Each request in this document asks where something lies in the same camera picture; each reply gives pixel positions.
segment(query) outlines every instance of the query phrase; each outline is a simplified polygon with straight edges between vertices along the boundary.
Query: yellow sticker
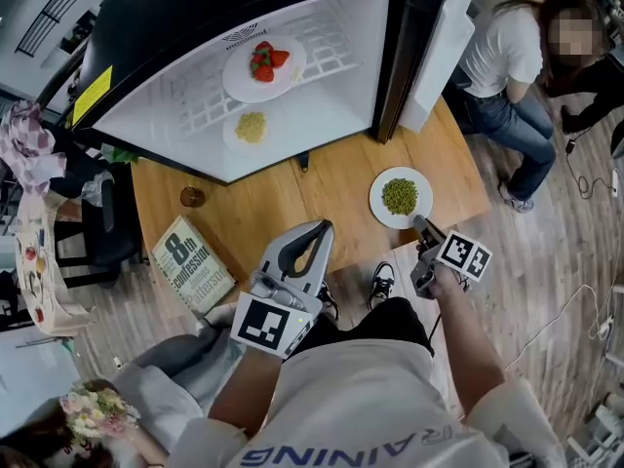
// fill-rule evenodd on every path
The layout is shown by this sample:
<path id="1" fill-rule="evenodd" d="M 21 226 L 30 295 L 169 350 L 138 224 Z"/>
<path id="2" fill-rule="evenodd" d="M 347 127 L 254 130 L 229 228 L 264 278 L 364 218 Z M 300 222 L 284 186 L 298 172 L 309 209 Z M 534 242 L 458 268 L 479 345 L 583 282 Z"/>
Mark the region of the yellow sticker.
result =
<path id="1" fill-rule="evenodd" d="M 73 125 L 78 123 L 78 120 L 84 116 L 84 114 L 91 109 L 91 107 L 98 102 L 98 100 L 110 90 L 110 78 L 113 74 L 113 66 L 108 66 L 103 73 L 99 75 L 99 78 L 92 83 L 89 88 L 78 97 L 74 104 L 74 118 Z"/>

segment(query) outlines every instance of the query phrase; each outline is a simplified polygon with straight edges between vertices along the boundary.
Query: long hair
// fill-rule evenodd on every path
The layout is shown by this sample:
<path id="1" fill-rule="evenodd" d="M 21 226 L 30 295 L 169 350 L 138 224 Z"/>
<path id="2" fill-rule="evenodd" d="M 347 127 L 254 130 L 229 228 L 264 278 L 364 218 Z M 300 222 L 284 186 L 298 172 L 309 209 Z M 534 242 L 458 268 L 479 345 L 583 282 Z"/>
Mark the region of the long hair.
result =
<path id="1" fill-rule="evenodd" d="M 552 22 L 562 11 L 573 11 L 577 19 L 590 20 L 592 29 L 596 32 L 593 48 L 597 54 L 606 52 L 608 38 L 605 29 L 605 17 L 596 0 L 544 0 L 542 3 L 534 0 L 505 0 L 494 6 L 495 14 L 530 7 L 537 14 L 537 24 L 540 30 L 540 41 L 544 68 L 541 81 L 548 85 L 556 77 L 576 74 L 580 69 L 589 65 L 595 57 L 584 58 L 577 66 L 564 65 L 551 51 L 550 29 Z"/>
<path id="2" fill-rule="evenodd" d="M 65 413 L 56 402 L 41 419 L 29 422 L 3 439 L 0 446 L 11 448 L 46 467 L 45 460 L 63 449 L 70 449 L 74 436 L 67 426 Z M 0 468 L 6 461 L 0 453 Z M 96 447 L 89 457 L 76 456 L 74 468 L 113 468 L 113 457 L 106 448 Z"/>

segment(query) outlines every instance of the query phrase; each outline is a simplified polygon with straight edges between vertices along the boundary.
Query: woman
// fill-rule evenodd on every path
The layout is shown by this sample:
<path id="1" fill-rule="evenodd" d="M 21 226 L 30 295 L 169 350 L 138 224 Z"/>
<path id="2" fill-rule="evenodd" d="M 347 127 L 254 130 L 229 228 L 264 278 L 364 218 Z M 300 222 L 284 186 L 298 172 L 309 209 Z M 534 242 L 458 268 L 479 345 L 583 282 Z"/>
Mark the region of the woman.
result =
<path id="1" fill-rule="evenodd" d="M 533 209 L 531 196 L 553 163 L 553 123 L 528 87 L 540 75 L 548 85 L 590 63 L 604 48 L 603 16 L 594 0 L 508 0 L 481 14 L 460 62 L 472 80 L 464 100 L 474 128 L 524 155 L 498 191 L 517 212 Z"/>
<path id="2" fill-rule="evenodd" d="M 208 411 L 242 353 L 228 331 L 213 328 L 163 341 L 125 365 L 112 383 L 89 384 L 117 389 L 139 410 L 139 428 L 76 445 L 59 401 L 52 400 L 0 439 L 0 468 L 164 466 L 186 423 Z"/>

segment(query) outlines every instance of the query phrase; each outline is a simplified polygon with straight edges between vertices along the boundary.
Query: flower bouquet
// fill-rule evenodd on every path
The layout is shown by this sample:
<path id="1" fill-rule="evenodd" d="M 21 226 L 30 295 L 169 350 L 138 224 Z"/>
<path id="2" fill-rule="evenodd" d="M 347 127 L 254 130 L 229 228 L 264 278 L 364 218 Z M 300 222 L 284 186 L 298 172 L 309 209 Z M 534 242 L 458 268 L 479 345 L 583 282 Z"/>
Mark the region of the flower bouquet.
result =
<path id="1" fill-rule="evenodd" d="M 138 411 L 110 388 L 91 391 L 82 383 L 76 384 L 59 401 L 76 442 L 93 437 L 119 437 L 128 428 L 137 428 L 140 418 Z"/>

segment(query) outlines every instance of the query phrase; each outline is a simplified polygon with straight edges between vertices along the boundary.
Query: hand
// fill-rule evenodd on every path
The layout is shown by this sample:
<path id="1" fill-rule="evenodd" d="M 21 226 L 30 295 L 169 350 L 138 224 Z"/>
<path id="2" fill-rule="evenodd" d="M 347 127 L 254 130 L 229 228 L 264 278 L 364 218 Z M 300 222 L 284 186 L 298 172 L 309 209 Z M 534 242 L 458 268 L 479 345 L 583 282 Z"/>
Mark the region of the hand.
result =
<path id="1" fill-rule="evenodd" d="M 459 286 L 455 273 L 443 263 L 437 263 L 434 267 L 436 278 L 429 285 L 429 291 L 436 298 L 440 298 Z"/>

